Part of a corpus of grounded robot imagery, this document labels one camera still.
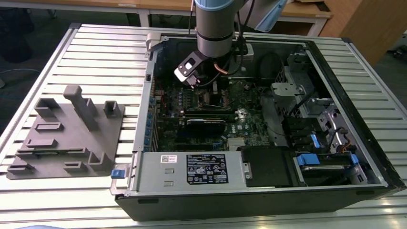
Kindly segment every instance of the wooden table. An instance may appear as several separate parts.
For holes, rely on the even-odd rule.
[[[0,6],[53,10],[81,10],[138,13],[142,27],[150,27],[150,15],[190,15],[191,0],[0,0]],[[309,36],[318,36],[332,12],[324,12],[314,3],[286,5],[280,21],[312,23]]]
[[[141,0],[139,7],[149,10],[149,15],[190,15],[191,0]],[[278,21],[312,23],[308,35],[318,36],[332,17],[333,13],[321,11],[314,3],[293,2],[286,5]]]

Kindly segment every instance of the wooden cabinet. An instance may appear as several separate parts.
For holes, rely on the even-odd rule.
[[[348,37],[372,65],[407,30],[406,0],[326,0],[334,13],[321,36]]]

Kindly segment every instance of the floor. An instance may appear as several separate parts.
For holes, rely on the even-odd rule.
[[[138,16],[129,16],[125,13],[59,10],[58,17],[51,19],[46,10],[31,10],[31,19],[37,29],[26,36],[26,39],[34,50],[33,58],[23,63],[14,64],[6,62],[0,57],[0,72],[15,68],[42,70],[73,22],[111,25],[138,24]],[[189,17],[154,16],[153,26],[187,28]],[[377,64],[376,70],[406,106],[407,79],[405,77],[407,77],[407,63],[397,60],[389,53]],[[22,104],[37,77],[38,73],[34,72],[11,72],[0,75],[0,79],[6,82],[6,87],[0,89],[0,134]]]

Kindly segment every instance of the table leg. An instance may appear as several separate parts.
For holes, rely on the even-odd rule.
[[[328,21],[326,18],[318,18],[316,20],[316,23],[312,26],[312,29],[310,29],[310,32],[309,32],[308,36],[312,36],[312,37],[318,37],[320,36],[321,31],[325,28],[326,21]]]
[[[151,24],[150,24],[150,10],[149,9],[139,9],[139,17],[141,17],[141,24],[142,24],[142,27],[150,27]]]

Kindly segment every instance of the barcode sticker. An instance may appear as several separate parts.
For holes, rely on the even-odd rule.
[[[162,155],[162,163],[177,163],[177,155]]]
[[[123,4],[123,3],[119,3],[119,6],[138,7],[137,4]]]

